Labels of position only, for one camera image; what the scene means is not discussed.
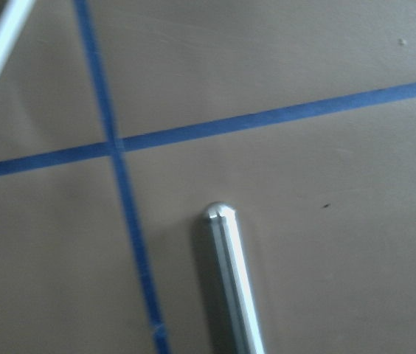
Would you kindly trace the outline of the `steel muddler black tip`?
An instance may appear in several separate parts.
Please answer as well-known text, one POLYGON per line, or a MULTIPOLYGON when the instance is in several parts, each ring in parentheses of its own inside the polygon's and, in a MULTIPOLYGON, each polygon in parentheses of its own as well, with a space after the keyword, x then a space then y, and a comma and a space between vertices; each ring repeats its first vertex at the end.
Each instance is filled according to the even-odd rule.
POLYGON ((207 206, 207 222, 218 268, 236 353, 266 351, 236 209, 224 202, 207 206))

